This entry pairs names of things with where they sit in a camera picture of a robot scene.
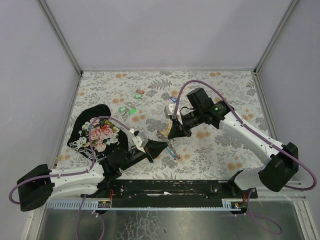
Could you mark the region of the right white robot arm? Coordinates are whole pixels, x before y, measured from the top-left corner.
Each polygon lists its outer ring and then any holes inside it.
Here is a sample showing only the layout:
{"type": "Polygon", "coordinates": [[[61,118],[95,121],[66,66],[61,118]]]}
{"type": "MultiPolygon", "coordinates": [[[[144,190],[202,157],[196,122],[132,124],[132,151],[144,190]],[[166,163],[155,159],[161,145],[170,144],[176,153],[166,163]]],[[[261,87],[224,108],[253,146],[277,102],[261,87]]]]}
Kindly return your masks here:
{"type": "Polygon", "coordinates": [[[224,101],[213,102],[203,88],[189,92],[187,98],[192,105],[187,114],[175,111],[175,103],[164,108],[166,118],[172,121],[168,138],[190,137],[191,129],[201,124],[212,125],[236,138],[263,163],[262,167],[240,170],[231,178],[241,190],[266,187],[279,192],[298,172],[299,165],[292,159],[299,157],[296,145],[283,144],[252,125],[246,128],[246,120],[237,119],[224,101]]]}

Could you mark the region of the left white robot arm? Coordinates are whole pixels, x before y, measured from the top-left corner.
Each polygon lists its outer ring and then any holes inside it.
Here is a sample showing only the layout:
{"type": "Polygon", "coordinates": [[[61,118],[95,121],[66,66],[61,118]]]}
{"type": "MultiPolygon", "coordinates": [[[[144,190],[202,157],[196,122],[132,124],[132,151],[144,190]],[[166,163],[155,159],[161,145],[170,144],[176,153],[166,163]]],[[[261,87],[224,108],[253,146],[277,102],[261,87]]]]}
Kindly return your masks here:
{"type": "Polygon", "coordinates": [[[92,168],[58,170],[49,169],[47,164],[38,165],[16,182],[20,210],[32,211],[58,198],[83,195],[95,198],[123,171],[144,159],[153,162],[167,146],[166,142],[151,139],[142,149],[116,146],[92,168]]]}

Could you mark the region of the yellow key tag upper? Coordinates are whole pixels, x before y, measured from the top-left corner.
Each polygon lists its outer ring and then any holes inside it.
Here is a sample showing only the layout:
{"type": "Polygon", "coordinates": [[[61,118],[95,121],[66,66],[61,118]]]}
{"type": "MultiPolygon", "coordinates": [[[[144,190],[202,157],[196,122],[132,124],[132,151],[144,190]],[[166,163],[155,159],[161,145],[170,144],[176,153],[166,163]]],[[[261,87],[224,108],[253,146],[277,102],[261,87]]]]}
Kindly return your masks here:
{"type": "Polygon", "coordinates": [[[169,134],[169,132],[170,132],[170,130],[168,130],[168,129],[167,129],[167,130],[162,130],[162,131],[161,131],[161,133],[162,133],[163,135],[168,135],[168,134],[169,134]]]}

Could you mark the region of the green key tag middle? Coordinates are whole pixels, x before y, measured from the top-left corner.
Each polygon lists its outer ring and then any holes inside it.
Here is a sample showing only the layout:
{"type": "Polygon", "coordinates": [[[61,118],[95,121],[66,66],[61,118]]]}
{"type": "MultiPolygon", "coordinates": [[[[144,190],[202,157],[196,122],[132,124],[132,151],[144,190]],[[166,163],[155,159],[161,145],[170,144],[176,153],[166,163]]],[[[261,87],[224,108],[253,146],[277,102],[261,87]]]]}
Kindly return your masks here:
{"type": "Polygon", "coordinates": [[[136,108],[132,108],[132,109],[129,111],[129,114],[132,115],[132,114],[134,114],[136,111],[137,111],[136,108]]]}

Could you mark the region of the green key tag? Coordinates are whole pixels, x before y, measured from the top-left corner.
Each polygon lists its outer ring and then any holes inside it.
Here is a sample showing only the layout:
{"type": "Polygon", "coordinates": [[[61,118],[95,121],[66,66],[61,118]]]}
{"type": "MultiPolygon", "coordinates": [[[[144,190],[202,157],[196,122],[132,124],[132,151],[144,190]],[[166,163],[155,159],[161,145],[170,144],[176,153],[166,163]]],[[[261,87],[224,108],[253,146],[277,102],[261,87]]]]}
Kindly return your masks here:
{"type": "Polygon", "coordinates": [[[124,106],[124,107],[121,107],[118,111],[119,111],[120,113],[123,113],[126,109],[127,109],[127,108],[124,106]]]}
{"type": "Polygon", "coordinates": [[[142,97],[143,97],[142,94],[136,94],[136,95],[135,95],[135,98],[136,98],[136,99],[139,99],[139,98],[142,98],[142,97]]]}
{"type": "Polygon", "coordinates": [[[137,111],[136,108],[132,108],[132,109],[129,111],[129,114],[132,115],[132,114],[134,114],[136,111],[137,111]]]}

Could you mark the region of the black floral cloth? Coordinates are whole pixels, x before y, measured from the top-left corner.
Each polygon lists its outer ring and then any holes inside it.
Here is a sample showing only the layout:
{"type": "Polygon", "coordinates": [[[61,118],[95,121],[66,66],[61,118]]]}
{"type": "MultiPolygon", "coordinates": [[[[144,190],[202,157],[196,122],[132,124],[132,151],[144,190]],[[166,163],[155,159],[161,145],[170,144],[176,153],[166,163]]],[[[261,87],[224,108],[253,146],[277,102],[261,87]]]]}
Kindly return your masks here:
{"type": "Polygon", "coordinates": [[[99,104],[84,110],[75,120],[67,146],[92,160],[90,142],[95,155],[95,162],[106,158],[115,148],[129,149],[126,133],[112,121],[109,107],[99,104]]]}

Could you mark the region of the green key tag left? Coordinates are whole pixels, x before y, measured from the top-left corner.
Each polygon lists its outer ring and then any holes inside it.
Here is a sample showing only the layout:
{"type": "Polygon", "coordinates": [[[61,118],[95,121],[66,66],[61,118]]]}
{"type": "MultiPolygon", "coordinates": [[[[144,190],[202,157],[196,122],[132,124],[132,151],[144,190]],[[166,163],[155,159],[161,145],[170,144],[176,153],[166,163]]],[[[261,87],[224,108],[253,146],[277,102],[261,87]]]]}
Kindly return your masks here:
{"type": "Polygon", "coordinates": [[[124,106],[124,107],[121,107],[118,111],[119,111],[120,113],[123,113],[126,109],[127,109],[127,108],[124,106]]]}

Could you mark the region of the green key tag upper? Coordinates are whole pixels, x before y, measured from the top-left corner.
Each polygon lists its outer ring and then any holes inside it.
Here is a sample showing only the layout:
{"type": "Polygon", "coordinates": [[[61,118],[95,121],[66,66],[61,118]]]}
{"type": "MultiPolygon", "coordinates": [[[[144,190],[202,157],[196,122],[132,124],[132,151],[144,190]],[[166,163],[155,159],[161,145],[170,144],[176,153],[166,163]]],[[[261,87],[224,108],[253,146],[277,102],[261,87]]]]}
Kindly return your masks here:
{"type": "Polygon", "coordinates": [[[139,98],[142,98],[142,97],[143,97],[142,94],[136,94],[136,95],[135,95],[135,98],[136,98],[136,99],[139,99],[139,98]]]}

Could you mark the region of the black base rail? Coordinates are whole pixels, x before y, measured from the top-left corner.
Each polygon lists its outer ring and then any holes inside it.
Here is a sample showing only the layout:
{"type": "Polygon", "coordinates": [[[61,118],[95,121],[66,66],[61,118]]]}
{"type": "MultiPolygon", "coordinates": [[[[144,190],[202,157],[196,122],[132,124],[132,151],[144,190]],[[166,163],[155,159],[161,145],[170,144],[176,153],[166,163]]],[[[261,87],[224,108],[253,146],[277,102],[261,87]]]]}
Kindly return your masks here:
{"type": "Polygon", "coordinates": [[[223,199],[243,201],[249,190],[232,180],[124,180],[99,185],[93,198],[111,197],[115,208],[222,207],[223,199]]]}

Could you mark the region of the left aluminium frame post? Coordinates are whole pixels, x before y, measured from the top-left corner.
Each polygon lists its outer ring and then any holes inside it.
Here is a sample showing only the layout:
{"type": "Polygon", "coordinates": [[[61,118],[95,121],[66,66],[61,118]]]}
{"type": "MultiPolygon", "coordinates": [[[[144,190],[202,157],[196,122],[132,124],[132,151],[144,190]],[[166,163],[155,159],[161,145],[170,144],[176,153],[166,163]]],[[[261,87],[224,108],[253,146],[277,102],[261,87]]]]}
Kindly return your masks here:
{"type": "Polygon", "coordinates": [[[78,76],[81,76],[83,74],[83,70],[80,67],[80,64],[78,63],[75,55],[73,54],[61,28],[59,27],[59,24],[57,20],[55,19],[53,12],[51,11],[48,3],[46,0],[37,0],[36,1],[41,8],[44,16],[46,17],[50,27],[52,28],[57,40],[59,41],[64,53],[66,54],[69,62],[71,63],[73,69],[77,73],[78,76]]]}

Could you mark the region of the aluminium frame post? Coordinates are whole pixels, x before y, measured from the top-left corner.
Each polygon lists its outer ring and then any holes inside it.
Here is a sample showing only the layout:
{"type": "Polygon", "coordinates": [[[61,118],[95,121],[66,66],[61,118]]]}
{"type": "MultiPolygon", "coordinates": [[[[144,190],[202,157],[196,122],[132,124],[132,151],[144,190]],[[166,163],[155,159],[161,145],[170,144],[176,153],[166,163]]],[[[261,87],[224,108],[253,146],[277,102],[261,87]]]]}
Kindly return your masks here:
{"type": "Polygon", "coordinates": [[[46,0],[37,0],[36,1],[41,8],[44,16],[46,17],[50,27],[52,28],[57,40],[59,41],[64,53],[66,54],[69,62],[71,63],[73,69],[77,73],[78,76],[81,76],[83,74],[83,70],[80,67],[80,64],[78,63],[75,55],[73,54],[61,28],[59,27],[59,24],[57,20],[55,19],[53,12],[51,11],[48,3],[46,0]]]}
{"type": "Polygon", "coordinates": [[[253,72],[255,73],[256,76],[258,75],[258,73],[262,69],[265,61],[267,60],[267,58],[268,58],[269,54],[271,53],[274,45],[276,44],[276,42],[277,42],[278,38],[280,37],[282,31],[284,30],[288,20],[290,19],[291,15],[295,11],[295,9],[296,9],[296,7],[298,6],[299,3],[300,3],[300,0],[291,0],[290,1],[289,6],[285,10],[280,22],[278,23],[274,33],[272,34],[271,39],[269,40],[265,50],[263,51],[262,56],[260,57],[259,61],[257,62],[255,67],[253,68],[253,72]]]}

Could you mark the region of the right aluminium frame post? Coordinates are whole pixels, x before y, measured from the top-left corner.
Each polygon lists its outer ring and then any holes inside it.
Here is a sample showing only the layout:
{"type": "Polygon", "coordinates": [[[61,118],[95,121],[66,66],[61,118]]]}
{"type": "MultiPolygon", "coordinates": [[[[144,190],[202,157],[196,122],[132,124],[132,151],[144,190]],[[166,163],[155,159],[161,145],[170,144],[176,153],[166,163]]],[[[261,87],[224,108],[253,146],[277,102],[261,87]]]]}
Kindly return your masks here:
{"type": "Polygon", "coordinates": [[[277,42],[278,38],[280,37],[282,31],[284,30],[288,20],[290,19],[291,15],[295,11],[295,9],[296,9],[296,7],[298,6],[299,3],[300,3],[300,0],[291,0],[290,1],[289,6],[285,10],[280,22],[278,23],[274,33],[272,34],[271,39],[269,40],[265,50],[263,51],[262,56],[260,57],[259,61],[257,62],[255,67],[253,68],[253,72],[255,73],[256,76],[258,75],[258,73],[262,69],[265,61],[267,60],[267,58],[268,58],[269,54],[271,53],[274,45],[276,44],[276,42],[277,42]]]}

